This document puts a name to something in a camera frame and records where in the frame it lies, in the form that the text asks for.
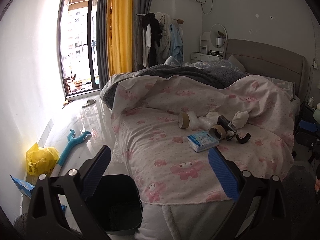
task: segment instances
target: window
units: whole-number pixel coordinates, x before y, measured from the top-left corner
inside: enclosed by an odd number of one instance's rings
[[[99,88],[95,34],[97,1],[62,0],[59,47],[66,95]]]

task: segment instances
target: black trash bin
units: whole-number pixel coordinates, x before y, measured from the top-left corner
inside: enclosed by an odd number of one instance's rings
[[[142,221],[142,206],[133,179],[124,174],[103,176],[86,204],[110,235],[133,235]]]

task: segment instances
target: gray curtain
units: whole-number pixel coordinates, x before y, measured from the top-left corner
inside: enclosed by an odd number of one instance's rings
[[[96,28],[96,46],[97,46],[97,63],[99,73],[100,90],[109,80],[108,55],[107,55],[107,0],[98,0],[97,3],[97,28]]]
[[[142,63],[142,27],[141,18],[137,14],[147,14],[150,10],[151,0],[133,0],[132,5],[132,70],[143,69]]]

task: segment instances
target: slipper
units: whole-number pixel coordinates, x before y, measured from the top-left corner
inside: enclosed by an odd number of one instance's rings
[[[87,103],[84,104],[84,105],[82,106],[82,108],[85,108],[85,107],[87,107],[87,106],[89,106],[89,105],[92,105],[92,104],[94,104],[95,102],[96,102],[95,99],[88,99]]]

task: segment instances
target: curtain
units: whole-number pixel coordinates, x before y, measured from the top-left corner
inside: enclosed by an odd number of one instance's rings
[[[97,2],[97,27],[96,27],[96,47],[97,47],[97,65],[99,74],[100,90],[109,81],[108,55],[107,55],[107,0],[98,0]]]
[[[132,69],[138,71],[143,69],[143,44],[141,16],[150,11],[151,0],[133,0],[132,6]]]
[[[132,0],[107,1],[110,76],[132,71]]]

